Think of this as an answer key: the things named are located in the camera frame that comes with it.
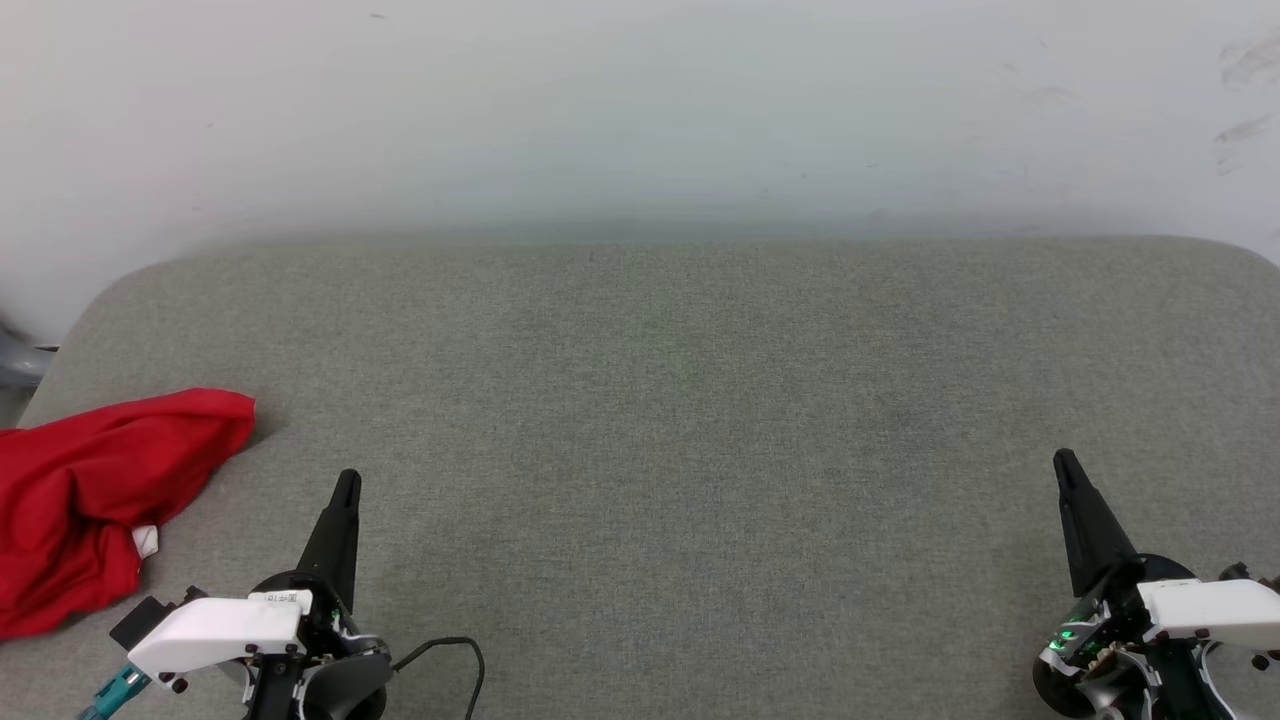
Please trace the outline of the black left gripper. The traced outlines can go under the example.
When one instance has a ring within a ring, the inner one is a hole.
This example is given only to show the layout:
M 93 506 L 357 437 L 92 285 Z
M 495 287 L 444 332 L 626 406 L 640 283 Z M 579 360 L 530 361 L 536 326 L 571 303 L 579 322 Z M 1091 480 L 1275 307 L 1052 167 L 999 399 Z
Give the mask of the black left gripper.
M 344 469 L 293 571 L 268 578 L 252 598 L 297 603 L 297 625 L 279 647 L 259 643 L 244 661 L 248 719 L 379 719 L 390 653 L 355 624 L 362 478 Z

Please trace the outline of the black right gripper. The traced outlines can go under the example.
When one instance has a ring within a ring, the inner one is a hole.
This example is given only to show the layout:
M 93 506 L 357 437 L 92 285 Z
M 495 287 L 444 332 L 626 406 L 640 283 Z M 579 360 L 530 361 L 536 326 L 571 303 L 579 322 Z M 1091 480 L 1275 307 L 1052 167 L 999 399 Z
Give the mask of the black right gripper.
M 1208 673 L 1207 632 L 1151 638 L 1146 582 L 1189 583 L 1179 562 L 1138 553 L 1070 448 L 1053 455 L 1068 570 L 1076 603 L 1033 665 L 1042 701 L 1070 719 L 1234 719 Z

